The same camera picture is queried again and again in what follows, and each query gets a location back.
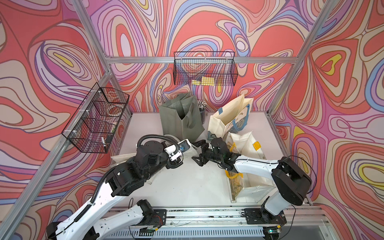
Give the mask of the olive green canvas bag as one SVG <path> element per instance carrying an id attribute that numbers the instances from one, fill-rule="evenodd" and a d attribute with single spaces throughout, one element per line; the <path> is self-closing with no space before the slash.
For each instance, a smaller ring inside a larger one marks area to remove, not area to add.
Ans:
<path id="1" fill-rule="evenodd" d="M 201 120 L 198 100 L 190 93 L 177 95 L 159 106 L 164 135 L 179 140 L 195 142 L 205 130 Z"/>

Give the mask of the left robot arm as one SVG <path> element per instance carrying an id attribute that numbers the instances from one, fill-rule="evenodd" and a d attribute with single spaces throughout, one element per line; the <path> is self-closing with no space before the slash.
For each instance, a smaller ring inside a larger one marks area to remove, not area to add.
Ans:
<path id="1" fill-rule="evenodd" d="M 48 240 L 103 240 L 124 227 L 149 224 L 156 213 L 147 200 L 110 217 L 104 215 L 163 168 L 183 164 L 184 153 L 193 145 L 188 139 L 177 142 L 162 135 L 145 135 L 138 140 L 137 152 L 110 168 L 100 179 L 92 197 L 62 222 L 47 226 Z"/>

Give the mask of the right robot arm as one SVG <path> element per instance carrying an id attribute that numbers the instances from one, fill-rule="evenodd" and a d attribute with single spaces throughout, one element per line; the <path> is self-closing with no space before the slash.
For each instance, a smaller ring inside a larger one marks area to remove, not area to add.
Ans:
<path id="1" fill-rule="evenodd" d="M 193 146 L 201 148 L 199 156 L 192 157 L 200 167 L 213 162 L 229 173 L 251 174 L 274 182 L 277 191 L 267 197 L 259 210 L 263 223 L 269 224 L 289 205 L 301 206 L 310 191 L 312 179 L 290 157 L 273 161 L 250 158 L 231 152 L 222 138 L 209 143 L 201 140 Z"/>

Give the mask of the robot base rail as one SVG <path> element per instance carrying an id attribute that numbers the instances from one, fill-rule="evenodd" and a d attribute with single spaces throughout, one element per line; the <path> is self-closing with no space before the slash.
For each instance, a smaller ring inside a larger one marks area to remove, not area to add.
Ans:
<path id="1" fill-rule="evenodd" d="M 155 209 L 148 225 L 96 229 L 100 240 L 335 240 L 320 207 L 288 207 L 272 224 L 257 223 L 250 206 Z"/>

